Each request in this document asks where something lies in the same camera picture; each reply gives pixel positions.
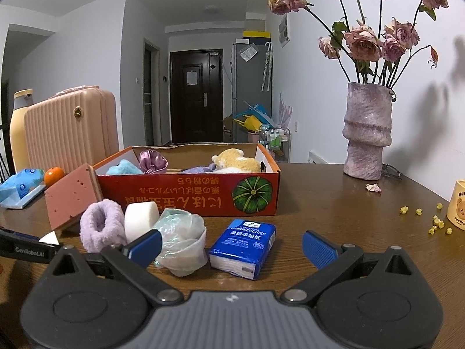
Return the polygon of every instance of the red box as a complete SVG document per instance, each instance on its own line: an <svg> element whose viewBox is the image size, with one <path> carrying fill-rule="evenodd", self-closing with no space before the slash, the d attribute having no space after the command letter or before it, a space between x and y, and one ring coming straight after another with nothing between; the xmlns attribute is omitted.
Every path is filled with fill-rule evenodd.
<svg viewBox="0 0 465 349"><path fill-rule="evenodd" d="M276 213L280 169L261 144L186 144L151 147L168 160L166 174L106 176L122 159L139 166L148 147L128 147L94 165L104 198L123 211L130 203L155 201L160 211L180 208L200 216L272 216ZM183 169L207 166L212 156L238 148L244 156L263 163L262 173L180 174Z"/></svg>

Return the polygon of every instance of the yellow bottle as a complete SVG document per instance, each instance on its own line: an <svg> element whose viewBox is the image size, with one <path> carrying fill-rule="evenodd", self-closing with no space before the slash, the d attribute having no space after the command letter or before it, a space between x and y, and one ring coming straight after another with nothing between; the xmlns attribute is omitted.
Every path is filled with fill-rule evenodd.
<svg viewBox="0 0 465 349"><path fill-rule="evenodd" d="M20 90L15 93L15 104L10 123L10 142L16 172L30 167L27 154L24 115L29 106L33 104L32 93L32 89Z"/></svg>

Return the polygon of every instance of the wooden table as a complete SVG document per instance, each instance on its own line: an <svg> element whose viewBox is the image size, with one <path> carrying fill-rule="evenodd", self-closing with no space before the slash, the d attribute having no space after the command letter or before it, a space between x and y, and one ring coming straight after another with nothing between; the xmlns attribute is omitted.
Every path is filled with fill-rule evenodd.
<svg viewBox="0 0 465 349"><path fill-rule="evenodd" d="M337 244L356 243L365 251L383 252L401 245L418 265L441 300L445 320L434 349L462 348L465 331L465 233L447 221L447 201L411 179L383 178L382 194L370 193L366 182L343 175L341 165L282 164L278 213L257 220L274 223L277 239L257 281L248 281L205 266L193 275L176 278L150 267L149 271L183 291L263 290L279 294L315 268L302 254L302 234L313 229ZM436 209L443 203L442 211ZM400 215L399 209L409 212ZM415 210L422 208L417 216ZM433 236L427 233L432 217L438 215L446 227ZM211 246L232 218L205 218L207 246ZM3 211L5 228L41 236L49 232L44 199L23 211ZM452 235L446 229L453 228ZM79 237L60 239L82 249ZM19 326L19 309L40 277L44 265L0 258L0 327L19 348L28 348Z"/></svg>

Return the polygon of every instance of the yellow plush toy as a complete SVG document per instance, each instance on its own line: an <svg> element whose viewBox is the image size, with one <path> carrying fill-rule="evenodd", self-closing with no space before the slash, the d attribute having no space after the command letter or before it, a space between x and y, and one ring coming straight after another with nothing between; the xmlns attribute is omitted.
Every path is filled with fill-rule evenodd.
<svg viewBox="0 0 465 349"><path fill-rule="evenodd" d="M240 149L227 149L218 156L212 156L216 165L214 173L260 173L260 163L251 158L244 157Z"/></svg>

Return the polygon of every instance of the white foam cylinder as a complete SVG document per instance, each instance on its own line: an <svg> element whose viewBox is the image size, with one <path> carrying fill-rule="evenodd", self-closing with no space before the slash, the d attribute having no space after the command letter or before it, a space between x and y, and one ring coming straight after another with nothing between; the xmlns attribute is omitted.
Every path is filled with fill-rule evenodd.
<svg viewBox="0 0 465 349"><path fill-rule="evenodd" d="M155 202L131 203L124 214L124 231L128 244L149 232L160 218Z"/></svg>

